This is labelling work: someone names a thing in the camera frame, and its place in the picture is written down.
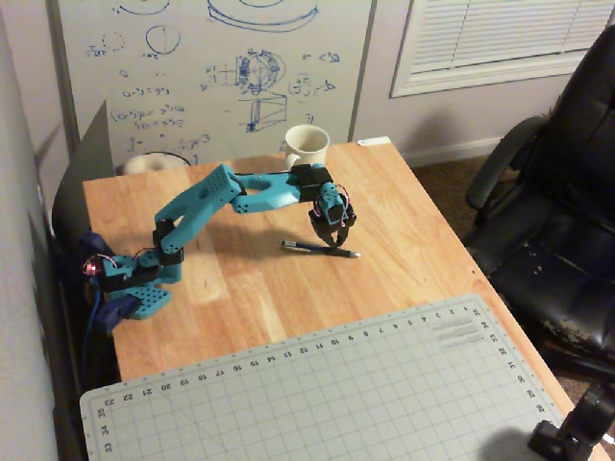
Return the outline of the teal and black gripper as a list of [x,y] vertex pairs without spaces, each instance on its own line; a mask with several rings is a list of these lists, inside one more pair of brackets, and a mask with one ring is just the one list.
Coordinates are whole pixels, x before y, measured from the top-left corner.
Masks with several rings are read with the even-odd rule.
[[356,220],[345,190],[339,191],[332,182],[322,184],[310,211],[310,223],[316,235],[329,247],[341,248]]

